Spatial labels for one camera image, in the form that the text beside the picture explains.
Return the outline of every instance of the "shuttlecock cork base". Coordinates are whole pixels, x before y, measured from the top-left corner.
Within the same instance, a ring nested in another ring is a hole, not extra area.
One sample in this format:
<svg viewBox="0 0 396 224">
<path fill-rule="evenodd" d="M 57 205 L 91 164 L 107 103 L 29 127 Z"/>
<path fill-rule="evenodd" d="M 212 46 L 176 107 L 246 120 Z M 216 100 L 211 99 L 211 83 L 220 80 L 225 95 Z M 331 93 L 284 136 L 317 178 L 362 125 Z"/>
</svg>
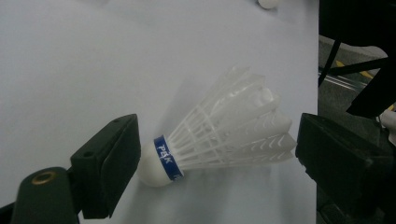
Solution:
<svg viewBox="0 0 396 224">
<path fill-rule="evenodd" d="M 143 146 L 137 174 L 143 183 L 152 187 L 168 185 L 183 176 L 164 136 Z"/>
<path fill-rule="evenodd" d="M 233 68 L 172 133 L 142 148 L 139 178 L 164 186 L 183 171 L 271 164 L 293 157 L 291 120 L 277 108 L 279 96 L 264 87 L 264 77 Z"/>
</svg>

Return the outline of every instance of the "blue band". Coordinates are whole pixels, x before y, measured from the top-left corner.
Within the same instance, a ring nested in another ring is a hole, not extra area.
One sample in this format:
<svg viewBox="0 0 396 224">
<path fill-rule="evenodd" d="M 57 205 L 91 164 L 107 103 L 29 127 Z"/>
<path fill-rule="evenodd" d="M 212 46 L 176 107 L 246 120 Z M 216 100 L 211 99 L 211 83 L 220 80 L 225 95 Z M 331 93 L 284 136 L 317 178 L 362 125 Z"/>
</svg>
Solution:
<svg viewBox="0 0 396 224">
<path fill-rule="evenodd" d="M 169 179 L 172 181 L 181 178 L 183 174 L 178 169 L 175 158 L 172 156 L 169 151 L 168 145 L 166 145 L 165 138 L 163 135 L 159 138 L 154 139 L 154 146 L 157 150 L 158 157 L 160 158 L 161 163 L 163 164 L 163 169 L 168 174 Z"/>
</svg>

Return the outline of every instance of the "white surface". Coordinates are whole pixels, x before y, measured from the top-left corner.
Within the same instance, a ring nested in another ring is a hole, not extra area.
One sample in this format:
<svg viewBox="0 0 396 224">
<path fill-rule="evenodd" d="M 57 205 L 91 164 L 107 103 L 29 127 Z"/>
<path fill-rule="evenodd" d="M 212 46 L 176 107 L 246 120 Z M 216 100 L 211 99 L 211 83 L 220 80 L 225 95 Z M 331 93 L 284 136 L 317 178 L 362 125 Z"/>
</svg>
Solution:
<svg viewBox="0 0 396 224">
<path fill-rule="evenodd" d="M 116 117 L 138 115 L 142 144 L 167 134 L 233 65 L 267 76 L 296 137 L 317 111 L 318 1 L 0 1 L 0 205 Z M 82 223 L 314 223 L 315 191 L 297 160 L 134 177 L 113 218 Z"/>
</svg>

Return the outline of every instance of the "white object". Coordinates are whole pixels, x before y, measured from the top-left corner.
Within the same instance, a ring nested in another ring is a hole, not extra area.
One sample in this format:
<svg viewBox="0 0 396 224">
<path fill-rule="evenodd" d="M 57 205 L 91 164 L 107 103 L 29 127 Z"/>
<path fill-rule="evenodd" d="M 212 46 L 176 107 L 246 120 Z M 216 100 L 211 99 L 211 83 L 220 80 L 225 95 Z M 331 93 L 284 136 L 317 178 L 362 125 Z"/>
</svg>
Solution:
<svg viewBox="0 0 396 224">
<path fill-rule="evenodd" d="M 291 120 L 277 110 L 279 97 L 264 78 L 232 69 L 214 85 L 168 139 L 142 149 L 137 173 L 159 187 L 184 170 L 269 164 L 292 157 Z"/>
<path fill-rule="evenodd" d="M 389 130 L 389 141 L 396 146 L 396 112 L 386 110 L 380 117 L 382 125 Z"/>
<path fill-rule="evenodd" d="M 266 9 L 271 9 L 279 5 L 279 0 L 259 0 L 260 6 Z"/>
</svg>

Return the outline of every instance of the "white backdrop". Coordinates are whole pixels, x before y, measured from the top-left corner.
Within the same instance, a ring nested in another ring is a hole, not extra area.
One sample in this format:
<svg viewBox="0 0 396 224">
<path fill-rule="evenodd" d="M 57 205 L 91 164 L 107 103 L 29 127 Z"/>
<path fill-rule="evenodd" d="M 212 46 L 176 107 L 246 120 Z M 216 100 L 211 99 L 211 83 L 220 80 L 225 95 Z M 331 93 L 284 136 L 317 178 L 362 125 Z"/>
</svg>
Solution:
<svg viewBox="0 0 396 224">
<path fill-rule="evenodd" d="M 142 144 L 169 134 L 234 65 L 266 75 L 296 138 L 317 111 L 318 1 L 0 1 L 0 206 L 114 118 L 136 113 Z M 134 177 L 113 218 L 82 223 L 315 223 L 315 191 L 296 159 Z"/>
</svg>

